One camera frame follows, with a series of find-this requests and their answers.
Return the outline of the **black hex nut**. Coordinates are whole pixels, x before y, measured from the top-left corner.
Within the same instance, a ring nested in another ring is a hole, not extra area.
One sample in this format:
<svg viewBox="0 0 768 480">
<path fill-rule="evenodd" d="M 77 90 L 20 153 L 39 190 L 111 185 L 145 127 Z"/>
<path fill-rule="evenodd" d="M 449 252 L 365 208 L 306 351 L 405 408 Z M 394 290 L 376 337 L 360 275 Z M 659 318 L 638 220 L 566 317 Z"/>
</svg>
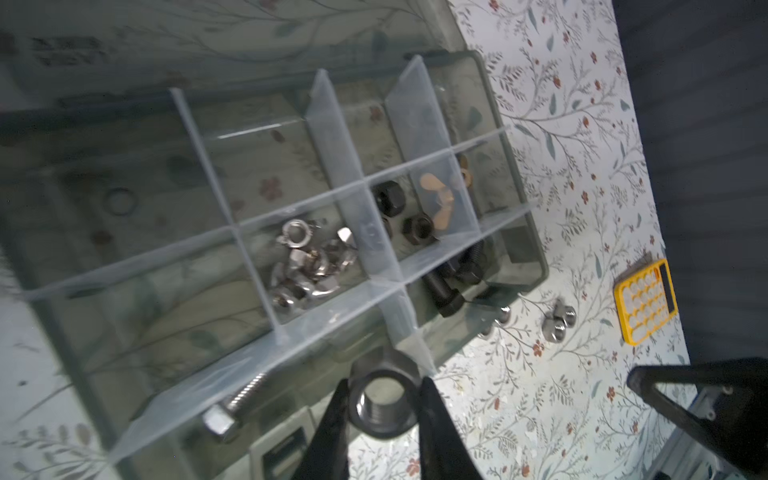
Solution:
<svg viewBox="0 0 768 480">
<path fill-rule="evenodd" d="M 418 213 L 403 222 L 402 235 L 414 246 L 423 246 L 435 241 L 434 224 L 430 216 Z"/>
<path fill-rule="evenodd" d="M 406 196 L 401 185 L 394 180 L 389 180 L 376 185 L 373 196 L 381 214 L 387 217 L 396 217 L 401 214 L 406 206 Z"/>
</svg>

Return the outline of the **silver hex bolt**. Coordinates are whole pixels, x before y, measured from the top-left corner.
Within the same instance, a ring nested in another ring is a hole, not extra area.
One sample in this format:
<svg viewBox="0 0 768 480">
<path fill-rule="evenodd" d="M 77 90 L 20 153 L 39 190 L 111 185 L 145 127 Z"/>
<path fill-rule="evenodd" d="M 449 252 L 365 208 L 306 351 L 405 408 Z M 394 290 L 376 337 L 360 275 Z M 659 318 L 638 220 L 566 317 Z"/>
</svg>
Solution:
<svg viewBox="0 0 768 480">
<path fill-rule="evenodd" d="M 201 415 L 205 428 L 219 441 L 232 440 L 240 429 L 242 412 L 268 377 L 268 372 L 257 374 L 231 396 L 209 407 Z"/>
</svg>

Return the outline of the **silver hex nut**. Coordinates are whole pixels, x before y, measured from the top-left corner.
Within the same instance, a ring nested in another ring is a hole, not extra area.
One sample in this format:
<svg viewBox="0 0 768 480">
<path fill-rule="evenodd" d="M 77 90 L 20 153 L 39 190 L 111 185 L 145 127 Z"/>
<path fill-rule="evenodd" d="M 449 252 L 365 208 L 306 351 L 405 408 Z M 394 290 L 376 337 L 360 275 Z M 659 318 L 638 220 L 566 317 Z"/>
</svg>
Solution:
<svg viewBox="0 0 768 480">
<path fill-rule="evenodd" d="M 492 306 L 488 317 L 500 328 L 506 327 L 511 321 L 511 308 L 509 306 Z"/>
</svg>

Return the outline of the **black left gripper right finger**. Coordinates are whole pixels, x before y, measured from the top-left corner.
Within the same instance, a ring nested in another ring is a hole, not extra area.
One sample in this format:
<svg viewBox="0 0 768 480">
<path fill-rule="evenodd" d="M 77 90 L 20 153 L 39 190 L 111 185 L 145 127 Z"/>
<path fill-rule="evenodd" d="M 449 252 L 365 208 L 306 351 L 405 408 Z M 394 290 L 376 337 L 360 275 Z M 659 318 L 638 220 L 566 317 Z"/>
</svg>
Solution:
<svg viewBox="0 0 768 480">
<path fill-rule="evenodd" d="M 434 381 L 419 390 L 419 455 L 422 479 L 481 479 Z"/>
</svg>

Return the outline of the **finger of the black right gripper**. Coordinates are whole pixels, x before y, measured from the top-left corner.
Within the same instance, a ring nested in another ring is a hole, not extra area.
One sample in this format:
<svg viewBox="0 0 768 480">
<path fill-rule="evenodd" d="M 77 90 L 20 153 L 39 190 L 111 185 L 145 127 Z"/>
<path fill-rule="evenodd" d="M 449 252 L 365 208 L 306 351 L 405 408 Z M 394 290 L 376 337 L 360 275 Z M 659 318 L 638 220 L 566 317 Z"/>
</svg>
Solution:
<svg viewBox="0 0 768 480">
<path fill-rule="evenodd" d="M 675 429 L 651 474 L 765 474 L 767 360 L 637 366 L 627 386 Z"/>
</svg>

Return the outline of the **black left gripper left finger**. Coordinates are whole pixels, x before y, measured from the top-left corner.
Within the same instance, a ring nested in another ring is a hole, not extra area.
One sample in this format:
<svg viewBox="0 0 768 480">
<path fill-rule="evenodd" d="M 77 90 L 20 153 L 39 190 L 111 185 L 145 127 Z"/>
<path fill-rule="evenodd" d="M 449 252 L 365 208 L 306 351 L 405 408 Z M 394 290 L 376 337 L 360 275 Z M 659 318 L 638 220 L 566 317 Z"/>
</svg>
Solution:
<svg viewBox="0 0 768 480">
<path fill-rule="evenodd" d="M 348 423 L 350 388 L 342 379 L 334 391 L 293 480 L 349 478 Z"/>
</svg>

